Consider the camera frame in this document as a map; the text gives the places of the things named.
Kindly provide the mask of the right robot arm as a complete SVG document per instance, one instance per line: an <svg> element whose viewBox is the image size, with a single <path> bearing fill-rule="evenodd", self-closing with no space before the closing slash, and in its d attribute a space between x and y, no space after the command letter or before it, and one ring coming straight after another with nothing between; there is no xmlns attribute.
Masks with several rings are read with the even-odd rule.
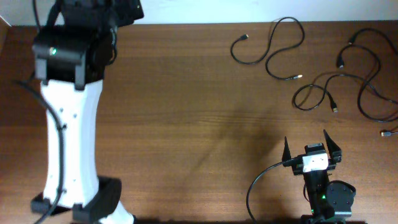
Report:
<svg viewBox="0 0 398 224"><path fill-rule="evenodd" d="M345 223L352 216L356 189L341 180L329 179L329 171L342 161L341 148L326 131L326 143L305 146L305 154L292 157L287 141L284 141L282 165L291 167L293 175L303 176L307 199L312 210L311 215L302 215L300 222L309 223Z"/></svg>

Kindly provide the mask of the black usb cable long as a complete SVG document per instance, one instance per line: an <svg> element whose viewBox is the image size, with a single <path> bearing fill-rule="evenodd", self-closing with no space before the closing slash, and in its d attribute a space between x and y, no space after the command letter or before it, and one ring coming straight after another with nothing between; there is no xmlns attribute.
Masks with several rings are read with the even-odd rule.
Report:
<svg viewBox="0 0 398 224"><path fill-rule="evenodd" d="M372 50L370 50L369 48L367 48L367 47L365 47L365 46L362 46L362 45L357 45L357 44L355 44L356 39L357 39L361 34L363 34L363 33L365 33L365 32L373 32L373 33L375 33L375 34L377 34L377 35L380 35L380 36L389 44L389 46L390 46L390 48L392 49L393 53L394 53L395 55L397 55L397 47L393 44L392 40L391 40L390 38L388 38L388 36L387 36L383 31L381 31L381 30L379 30L379 29L367 27L367 28L363 28L363 29L360 29L360 30L356 31L356 32L349 38L349 40L348 40L348 45L347 45L346 47L344 47L344 48L339 52L338 58L339 58L339 59L342 59L343 52L344 52L345 50L349 49L349 48L359 48L359 49L363 49L363 50L367 51L368 53L370 53L370 54L375 58L375 60L376 60L376 62L377 62L377 70L376 70L376 71L374 72L374 74L371 75L369 78L364 79L363 84L362 84L362 86L361 86L361 88L360 88L360 90L359 90L359 93L358 93L357 106L358 106L359 112L360 112L363 116L365 116L367 119L370 119L370 120L372 120L372 121L376 121L376 122L379 122L379 123L389 123L389 122L397 121L397 117L394 117L394 118L390 118L390 117L387 117L387 118L374 118L374 117L368 115L368 114L363 110L363 108L362 108L362 106L361 106L361 97L362 97L362 94L363 94L363 92L365 91L365 89L366 89L367 87L369 87L370 89L372 89L373 92L374 92L374 94L375 94L378 98L380 98L380 99L382 99L382 100L384 100L384 101L387 101L387 102L389 102L389 103L395 104L395 105L397 104L397 101L392 100L392 99L389 99L389 98L386 98L385 96L380 95L380 94L377 92L376 88L375 88L374 86L372 86L372 84L371 84L371 82L377 77L377 75L378 75L379 72L381 71L381 61L380 61L379 57L378 57Z"/></svg>

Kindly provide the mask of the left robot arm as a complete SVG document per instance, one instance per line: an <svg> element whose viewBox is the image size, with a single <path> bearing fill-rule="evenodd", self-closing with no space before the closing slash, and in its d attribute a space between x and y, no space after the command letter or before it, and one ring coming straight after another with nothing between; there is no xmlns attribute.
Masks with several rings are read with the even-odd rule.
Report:
<svg viewBox="0 0 398 224"><path fill-rule="evenodd" d="M48 170L30 208L42 218L71 212L81 223L135 222L121 202L122 183L97 174L96 114L104 72L118 56L117 31L144 16L141 3L56 1L32 50L34 96L47 115Z"/></svg>

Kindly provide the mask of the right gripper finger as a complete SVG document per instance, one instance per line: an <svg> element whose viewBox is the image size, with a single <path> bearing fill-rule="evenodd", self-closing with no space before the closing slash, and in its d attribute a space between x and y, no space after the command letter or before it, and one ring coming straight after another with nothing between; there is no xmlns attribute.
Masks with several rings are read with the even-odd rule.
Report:
<svg viewBox="0 0 398 224"><path fill-rule="evenodd" d="M330 159L334 163L339 163L342 160L342 150L341 148L331 139L327 131L324 129L323 133L325 135L326 145L329 151Z"/></svg>
<svg viewBox="0 0 398 224"><path fill-rule="evenodd" d="M287 137L284 138L284 151L282 154L282 162L286 162L291 160L291 153L290 153L290 149L289 149L289 144L287 141Z"/></svg>

